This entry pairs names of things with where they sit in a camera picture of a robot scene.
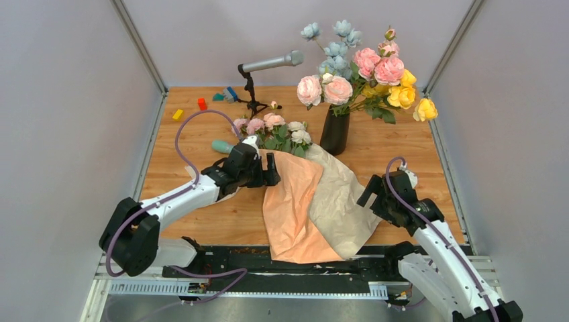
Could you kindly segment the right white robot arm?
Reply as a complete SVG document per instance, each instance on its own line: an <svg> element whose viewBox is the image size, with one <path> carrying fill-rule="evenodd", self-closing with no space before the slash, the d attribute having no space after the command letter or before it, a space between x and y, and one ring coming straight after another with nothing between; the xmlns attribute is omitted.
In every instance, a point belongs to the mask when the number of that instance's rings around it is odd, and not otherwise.
<svg viewBox="0 0 569 322"><path fill-rule="evenodd" d="M415 179L397 170L373 175L357 204L407 230L430 257L404 241L386 251L383 270L418 288L446 321L522 321L515 301L504 301L476 271L454 239L443 213L431 199L418 199Z"/></svg>

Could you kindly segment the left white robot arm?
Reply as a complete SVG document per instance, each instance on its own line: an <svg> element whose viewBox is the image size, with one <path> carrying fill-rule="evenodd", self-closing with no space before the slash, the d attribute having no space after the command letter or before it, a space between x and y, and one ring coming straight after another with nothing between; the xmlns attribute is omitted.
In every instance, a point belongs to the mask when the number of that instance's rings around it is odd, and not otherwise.
<svg viewBox="0 0 569 322"><path fill-rule="evenodd" d="M241 188L279 182L274 153L263 156L256 143L243 141L182 186L143 201L124 198L99 240L108 275L138 276L153 266L176 266L187 276L200 276L206 261L197 247L189 239L160 234L185 215L232 198Z"/></svg>

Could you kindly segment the beige ribbon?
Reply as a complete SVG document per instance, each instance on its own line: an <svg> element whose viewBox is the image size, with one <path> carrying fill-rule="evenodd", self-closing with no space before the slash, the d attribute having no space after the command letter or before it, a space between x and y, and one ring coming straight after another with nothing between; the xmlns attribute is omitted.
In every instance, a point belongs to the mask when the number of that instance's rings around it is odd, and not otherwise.
<svg viewBox="0 0 569 322"><path fill-rule="evenodd" d="M185 170L192 180L200 177L199 171L191 165L185 166Z"/></svg>

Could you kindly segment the peach paper bouquet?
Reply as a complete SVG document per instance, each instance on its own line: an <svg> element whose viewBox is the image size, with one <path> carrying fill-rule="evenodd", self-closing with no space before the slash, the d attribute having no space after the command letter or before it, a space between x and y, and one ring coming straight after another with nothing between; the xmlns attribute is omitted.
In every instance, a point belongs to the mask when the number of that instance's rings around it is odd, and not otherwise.
<svg viewBox="0 0 569 322"><path fill-rule="evenodd" d="M354 172L318 145L304 158L275 151L274 159L281 181L262 206L271 258L316 264L356 255L382 220L357 205L364 186Z"/></svg>

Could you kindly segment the flower stems bunch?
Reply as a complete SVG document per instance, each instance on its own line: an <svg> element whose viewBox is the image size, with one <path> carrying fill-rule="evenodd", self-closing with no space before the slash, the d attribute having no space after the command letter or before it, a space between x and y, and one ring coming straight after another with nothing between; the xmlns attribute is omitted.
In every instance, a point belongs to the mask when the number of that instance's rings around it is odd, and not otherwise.
<svg viewBox="0 0 569 322"><path fill-rule="evenodd" d="M286 122L284 117L270 112L262 117L239 117L233 120L235 135L244 138L257 136L258 147L265 150L276 150L305 157L305 152L313 141L307 131L307 124L300 121Z"/></svg>

